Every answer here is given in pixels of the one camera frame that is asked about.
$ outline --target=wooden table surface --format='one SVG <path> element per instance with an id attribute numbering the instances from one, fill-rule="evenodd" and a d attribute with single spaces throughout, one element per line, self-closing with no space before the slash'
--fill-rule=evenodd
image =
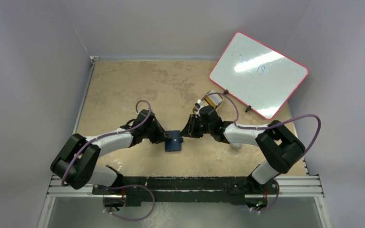
<path id="1" fill-rule="evenodd" d="M 148 100 L 165 130 L 182 130 L 193 104 L 207 91 L 223 90 L 209 79 L 215 61 L 107 61 L 97 62 L 80 116 L 77 132 L 83 136 L 104 134 L 136 117 L 135 103 Z M 240 111 L 240 124 L 268 124 L 234 99 Z M 144 103 L 139 110 L 146 109 Z M 223 120 L 234 120 L 235 111 L 225 99 L 218 109 Z M 285 104 L 277 120 L 291 117 Z M 293 131 L 293 124 L 287 124 Z M 98 165 L 110 165 L 129 176 L 247 176 L 265 160 L 256 146 L 244 145 L 238 151 L 216 142 L 210 135 L 201 139 L 184 138 L 180 152 L 165 152 L 164 143 L 149 140 L 101 157 Z M 288 176 L 305 176 L 299 161 Z"/>

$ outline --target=gray wall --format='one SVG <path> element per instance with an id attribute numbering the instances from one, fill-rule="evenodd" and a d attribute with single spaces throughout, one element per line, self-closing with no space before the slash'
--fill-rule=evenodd
<path id="1" fill-rule="evenodd" d="M 289 104 L 294 116 L 321 117 L 306 161 L 321 175 L 334 227 L 365 227 L 365 1 L 313 0 L 284 53 L 310 70 Z M 315 125 L 296 123 L 301 139 Z"/>
<path id="2" fill-rule="evenodd" d="M 57 0 L 0 0 L 0 227 L 36 227 L 89 57 Z"/>
<path id="3" fill-rule="evenodd" d="M 282 51 L 310 0 L 63 0 L 90 55 L 219 57 L 243 31 Z"/>

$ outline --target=purple cable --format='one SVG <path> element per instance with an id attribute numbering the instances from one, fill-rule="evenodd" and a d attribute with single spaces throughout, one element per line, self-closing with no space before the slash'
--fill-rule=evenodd
<path id="1" fill-rule="evenodd" d="M 139 187 L 139 188 L 143 188 L 145 189 L 146 191 L 148 191 L 150 193 L 150 196 L 152 197 L 152 200 L 153 200 L 153 204 L 152 204 L 152 208 L 150 209 L 149 213 L 147 213 L 145 216 L 141 217 L 141 218 L 127 218 L 127 217 L 124 217 L 124 216 L 120 216 L 120 215 L 117 215 L 115 213 L 112 213 L 110 211 L 108 211 L 106 209 L 106 205 L 104 204 L 104 199 L 103 199 L 103 207 L 104 207 L 104 210 L 112 215 L 112 216 L 115 216 L 119 219 L 123 219 L 123 220 L 126 220 L 126 221 L 131 221 L 131 222 L 137 222 L 137 221 L 141 221 L 141 220 L 144 220 L 145 218 L 149 217 L 151 215 L 151 213 L 153 212 L 154 210 L 154 205 L 155 205 L 155 201 L 154 201 L 154 195 L 153 195 L 153 192 L 150 191 L 150 189 L 148 189 L 147 187 L 143 186 L 143 185 L 139 185 L 139 184 L 130 184 L 130 185 L 125 185 L 125 186 L 121 186 L 121 187 L 105 187 L 106 190 L 118 190 L 118 189 L 125 189 L 125 188 L 130 188 L 130 187 Z"/>
<path id="2" fill-rule="evenodd" d="M 259 211 L 260 213 L 266 212 L 267 210 L 271 209 L 273 207 L 273 205 L 275 205 L 276 201 L 278 201 L 278 196 L 280 193 L 280 186 L 279 186 L 278 180 L 276 180 L 276 178 L 273 178 L 273 181 L 276 183 L 276 187 L 277 187 L 276 196 L 273 199 L 273 201 L 264 210 Z"/>
<path id="3" fill-rule="evenodd" d="M 213 94 L 218 94 L 218 95 L 221 95 L 221 96 L 226 97 L 226 98 L 227 98 L 227 99 L 231 102 L 231 104 L 233 105 L 234 109 L 236 110 L 237 117 L 236 117 L 236 119 L 234 120 L 234 122 L 236 122 L 237 120 L 239 120 L 239 110 L 238 110 L 238 108 L 237 108 L 236 104 L 234 103 L 234 101 L 233 101 L 230 97 L 228 97 L 228 96 L 226 96 L 226 95 L 224 95 L 224 94 L 222 94 L 222 93 L 214 92 L 214 93 L 206 94 L 206 95 L 205 95 L 205 96 L 201 99 L 201 101 L 203 101 L 206 97 L 209 97 L 210 95 L 213 95 Z"/>
<path id="4" fill-rule="evenodd" d="M 306 153 L 310 150 L 310 148 L 313 146 L 314 142 L 316 141 L 317 139 L 317 136 L 318 134 L 320 133 L 320 130 L 321 130 L 321 119 L 315 115 L 315 114 L 305 114 L 305 115 L 301 115 L 301 116 L 298 116 L 298 117 L 295 117 L 295 118 L 291 118 L 291 119 L 288 119 L 286 121 L 283 121 L 283 122 L 280 122 L 278 124 L 275 124 L 275 125 L 272 125 L 272 126 L 269 126 L 269 127 L 243 127 L 243 126 L 239 126 L 237 125 L 237 120 L 239 119 L 239 110 L 236 106 L 236 104 L 233 102 L 233 100 L 231 100 L 228 96 L 222 94 L 222 93 L 218 93 L 218 92 L 215 92 L 215 93 L 209 93 L 207 95 L 205 95 L 201 101 L 203 101 L 206 97 L 212 95 L 212 94 L 218 94 L 218 95 L 221 95 L 221 96 L 224 96 L 226 97 L 230 102 L 231 104 L 234 106 L 234 109 L 236 110 L 236 114 L 237 114 L 237 117 L 236 119 L 233 121 L 234 125 L 237 127 L 237 128 L 240 128 L 240 129 L 249 129 L 249 130 L 270 130 L 270 129 L 274 129 L 274 128 L 277 128 L 277 127 L 280 127 L 280 126 L 283 126 L 285 124 L 288 124 L 290 122 L 293 122 L 293 121 L 296 121 L 296 120 L 299 120 L 299 119 L 303 119 L 303 118 L 306 118 L 306 117 L 314 117 L 315 119 L 317 119 L 317 130 L 316 130 L 316 133 L 314 134 L 314 137 L 313 139 L 311 140 L 310 144 L 308 145 L 308 147 L 306 148 L 306 150 L 304 150 L 304 154 L 303 154 L 303 157 L 304 155 L 306 155 Z M 279 183 L 278 181 L 276 180 L 276 178 L 273 178 L 273 180 L 276 182 L 276 185 L 278 187 L 278 192 L 276 194 L 276 197 L 274 198 L 274 200 L 272 201 L 272 203 L 266 207 L 264 210 L 260 211 L 260 212 L 265 212 L 267 210 L 269 210 L 275 203 L 276 201 L 278 200 L 278 195 L 279 195 L 279 191 L 280 191 L 280 188 L 279 188 Z"/>
<path id="5" fill-rule="evenodd" d="M 127 129 L 127 130 L 124 130 L 124 131 L 120 131 L 120 132 L 110 132 L 110 133 L 105 133 L 105 134 L 102 134 L 90 141 L 88 141 L 85 145 L 82 146 L 82 148 L 80 148 L 80 150 L 75 154 L 75 156 L 73 157 L 73 159 L 71 160 L 71 162 L 69 163 L 68 167 L 67 167 L 67 170 L 65 171 L 64 175 L 62 176 L 62 181 L 61 181 L 61 185 L 62 186 L 67 186 L 68 184 L 65 184 L 65 180 L 69 174 L 69 171 L 70 169 L 72 168 L 73 164 L 75 163 L 77 157 L 83 152 L 85 151 L 85 149 L 92 143 L 94 143 L 95 141 L 99 140 L 99 139 L 102 139 L 102 138 L 105 138 L 105 137 L 108 137 L 108 136 L 111 136 L 111 135 L 117 135 L 117 134 L 123 134 L 123 133 L 126 133 L 126 132 L 130 132 L 130 131 L 133 131 L 135 130 L 136 128 L 142 126 L 147 119 L 149 119 L 149 116 L 150 116 L 150 113 L 152 112 L 152 107 L 150 106 L 150 103 L 146 100 L 140 100 L 138 102 L 136 102 L 136 105 L 135 105 L 135 110 L 136 112 L 138 113 L 138 104 L 141 103 L 141 102 L 145 102 L 149 108 L 148 108 L 148 114 L 146 115 L 146 117 L 144 118 L 144 120 L 142 122 L 140 122 L 138 125 L 136 125 L 135 127 L 133 128 L 130 128 L 130 129 Z"/>

